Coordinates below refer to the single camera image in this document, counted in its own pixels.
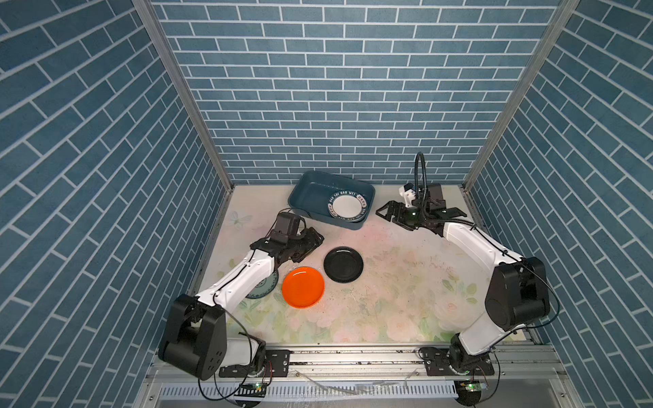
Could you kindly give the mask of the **orange plate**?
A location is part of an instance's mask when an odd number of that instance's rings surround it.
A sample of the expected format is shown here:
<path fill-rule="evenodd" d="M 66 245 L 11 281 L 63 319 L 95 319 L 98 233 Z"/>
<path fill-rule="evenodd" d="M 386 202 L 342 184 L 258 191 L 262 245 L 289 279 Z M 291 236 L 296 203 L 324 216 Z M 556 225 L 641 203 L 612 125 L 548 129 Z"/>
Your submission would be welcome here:
<path fill-rule="evenodd" d="M 324 295 L 326 283 L 321 272 L 311 267 L 290 271 L 282 282 L 282 297 L 295 309 L 316 305 Z"/>

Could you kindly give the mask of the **black plate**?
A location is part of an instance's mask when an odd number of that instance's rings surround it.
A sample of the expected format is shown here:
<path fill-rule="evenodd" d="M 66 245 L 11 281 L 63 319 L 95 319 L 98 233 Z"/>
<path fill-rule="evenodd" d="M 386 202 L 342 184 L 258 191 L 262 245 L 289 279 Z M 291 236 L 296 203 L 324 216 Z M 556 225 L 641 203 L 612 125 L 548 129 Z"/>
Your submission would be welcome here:
<path fill-rule="evenodd" d="M 326 255 L 323 268 L 332 281 L 345 284 L 357 280 L 362 275 L 364 261 L 355 249 L 339 246 Z"/>

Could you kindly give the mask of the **green rimmed white plate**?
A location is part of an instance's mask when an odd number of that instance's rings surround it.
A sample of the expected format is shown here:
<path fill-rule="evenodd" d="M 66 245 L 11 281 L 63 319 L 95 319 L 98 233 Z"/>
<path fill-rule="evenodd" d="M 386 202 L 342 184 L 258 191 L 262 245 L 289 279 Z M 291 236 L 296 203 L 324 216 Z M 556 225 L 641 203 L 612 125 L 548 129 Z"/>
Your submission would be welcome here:
<path fill-rule="evenodd" d="M 368 203 L 365 197 L 352 190 L 336 191 L 328 200 L 330 215 L 347 222 L 361 221 L 367 209 Z"/>

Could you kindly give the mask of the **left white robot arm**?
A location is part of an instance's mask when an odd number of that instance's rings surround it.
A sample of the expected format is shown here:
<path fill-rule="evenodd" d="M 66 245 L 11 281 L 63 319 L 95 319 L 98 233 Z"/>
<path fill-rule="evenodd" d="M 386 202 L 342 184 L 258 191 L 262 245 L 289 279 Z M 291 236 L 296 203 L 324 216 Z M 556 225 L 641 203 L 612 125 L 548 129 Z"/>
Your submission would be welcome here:
<path fill-rule="evenodd" d="M 268 234 L 252 243 L 244 259 L 218 282 L 196 295 L 181 294 L 173 301 L 158 347 L 158 358 L 199 380 L 208 380 L 221 369 L 239 376 L 265 368 L 264 340 L 241 329 L 230 338 L 227 321 L 239 304 L 263 280 L 292 261 L 299 263 L 324 241 L 305 219 L 280 212 Z"/>

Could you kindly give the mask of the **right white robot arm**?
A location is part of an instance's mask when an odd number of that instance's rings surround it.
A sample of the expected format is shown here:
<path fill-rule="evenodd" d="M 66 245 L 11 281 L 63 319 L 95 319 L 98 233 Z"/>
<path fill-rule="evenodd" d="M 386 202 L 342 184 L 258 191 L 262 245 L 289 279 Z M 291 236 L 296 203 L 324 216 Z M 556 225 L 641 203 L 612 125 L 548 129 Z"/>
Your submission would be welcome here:
<path fill-rule="evenodd" d="M 484 355 L 510 333 L 551 311 L 546 270 L 538 258 L 509 250 L 481 230 L 461 209 L 428 187 L 412 184 L 400 188 L 401 200 L 389 201 L 377 216 L 407 231 L 427 229 L 456 245 L 488 277 L 485 311 L 452 340 L 451 351 L 465 356 Z"/>

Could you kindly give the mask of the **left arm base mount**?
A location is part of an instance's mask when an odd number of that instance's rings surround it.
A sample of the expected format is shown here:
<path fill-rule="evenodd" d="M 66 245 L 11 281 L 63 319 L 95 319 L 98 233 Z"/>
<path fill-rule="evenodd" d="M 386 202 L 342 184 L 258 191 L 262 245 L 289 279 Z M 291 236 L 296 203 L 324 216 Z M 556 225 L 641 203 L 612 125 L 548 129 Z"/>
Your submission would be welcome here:
<path fill-rule="evenodd" d="M 290 363 L 290 350 L 259 350 L 248 365 L 223 365 L 218 376 L 222 378 L 248 377 L 287 377 Z"/>

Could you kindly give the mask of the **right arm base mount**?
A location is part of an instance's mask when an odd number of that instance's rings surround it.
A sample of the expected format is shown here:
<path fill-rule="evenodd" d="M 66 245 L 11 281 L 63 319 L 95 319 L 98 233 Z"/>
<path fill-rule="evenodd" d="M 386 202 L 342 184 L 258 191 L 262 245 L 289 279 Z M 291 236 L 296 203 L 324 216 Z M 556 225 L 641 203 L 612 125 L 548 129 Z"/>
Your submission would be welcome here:
<path fill-rule="evenodd" d="M 422 347 L 418 350 L 418 357 L 423 361 L 429 377 L 445 376 L 471 376 L 485 375 L 490 377 L 495 374 L 488 353 L 482 355 L 468 355 L 462 348 L 435 348 Z"/>

